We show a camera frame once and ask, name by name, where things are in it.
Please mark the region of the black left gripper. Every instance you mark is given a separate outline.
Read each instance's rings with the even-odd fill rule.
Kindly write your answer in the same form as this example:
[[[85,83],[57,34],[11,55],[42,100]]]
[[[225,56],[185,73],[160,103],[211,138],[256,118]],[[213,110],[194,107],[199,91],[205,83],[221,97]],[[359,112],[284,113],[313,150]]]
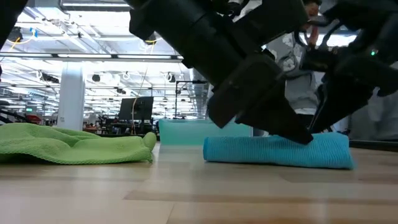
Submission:
[[[313,136],[284,98],[283,74],[267,57],[217,67],[208,77],[214,86],[208,116],[219,128],[233,120],[299,144],[310,143]]]

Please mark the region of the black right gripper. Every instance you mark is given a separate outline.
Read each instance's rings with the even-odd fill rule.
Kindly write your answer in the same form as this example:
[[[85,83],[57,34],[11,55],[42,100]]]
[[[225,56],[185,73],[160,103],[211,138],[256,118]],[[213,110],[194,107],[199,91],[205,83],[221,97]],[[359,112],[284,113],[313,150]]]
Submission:
[[[320,46],[305,45],[300,69],[324,72],[317,88],[319,104],[310,124],[311,133],[320,133],[367,105],[373,87],[378,95],[397,91],[397,19],[386,18],[362,26],[356,39],[346,47],[327,46],[336,23],[322,38]]]

